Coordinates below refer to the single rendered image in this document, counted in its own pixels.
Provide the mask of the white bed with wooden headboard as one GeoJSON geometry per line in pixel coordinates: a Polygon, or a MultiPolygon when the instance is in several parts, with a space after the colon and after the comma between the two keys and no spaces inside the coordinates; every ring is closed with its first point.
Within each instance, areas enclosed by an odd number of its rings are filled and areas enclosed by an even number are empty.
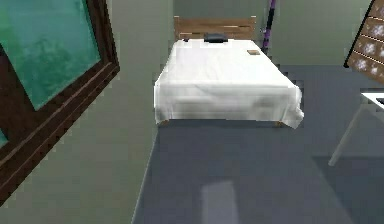
{"type": "Polygon", "coordinates": [[[153,84],[155,122],[250,120],[297,128],[304,118],[302,91],[254,42],[255,24],[254,16],[176,16],[175,42],[153,84]],[[223,33],[228,41],[205,42],[205,33],[223,33]]]}

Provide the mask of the dark blue pillow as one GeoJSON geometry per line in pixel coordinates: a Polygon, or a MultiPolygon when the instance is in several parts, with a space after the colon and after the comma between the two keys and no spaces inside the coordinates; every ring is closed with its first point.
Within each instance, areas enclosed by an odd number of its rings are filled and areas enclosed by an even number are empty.
{"type": "Polygon", "coordinates": [[[228,41],[228,37],[223,33],[205,33],[204,41],[208,43],[224,43],[228,41]]]}

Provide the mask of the purple and black pole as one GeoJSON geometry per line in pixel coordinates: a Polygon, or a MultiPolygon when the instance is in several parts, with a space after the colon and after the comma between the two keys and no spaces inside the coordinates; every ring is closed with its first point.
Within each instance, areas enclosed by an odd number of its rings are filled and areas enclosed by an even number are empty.
{"type": "Polygon", "coordinates": [[[271,0],[269,11],[268,11],[266,28],[263,30],[264,38],[263,38],[263,44],[262,44],[261,50],[264,54],[267,54],[267,52],[268,52],[269,39],[271,36],[271,30],[272,30],[272,24],[273,24],[273,19],[274,19],[275,8],[276,8],[276,0],[271,0]]]}

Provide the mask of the dark brown framed window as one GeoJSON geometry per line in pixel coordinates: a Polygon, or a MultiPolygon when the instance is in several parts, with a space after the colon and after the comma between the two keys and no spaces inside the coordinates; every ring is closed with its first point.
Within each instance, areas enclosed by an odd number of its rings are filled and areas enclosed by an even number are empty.
{"type": "Polygon", "coordinates": [[[0,206],[119,70],[107,0],[0,0],[0,206]]]}

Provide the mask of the white table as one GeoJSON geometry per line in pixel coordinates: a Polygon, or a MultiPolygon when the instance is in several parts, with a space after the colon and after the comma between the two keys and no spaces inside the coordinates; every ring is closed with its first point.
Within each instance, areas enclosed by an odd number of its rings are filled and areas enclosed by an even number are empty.
{"type": "Polygon", "coordinates": [[[328,165],[334,166],[346,150],[346,145],[352,133],[357,129],[358,123],[362,120],[364,112],[369,112],[372,116],[384,123],[384,92],[361,92],[361,103],[354,113],[344,134],[342,135],[337,147],[332,153],[328,165]]]}

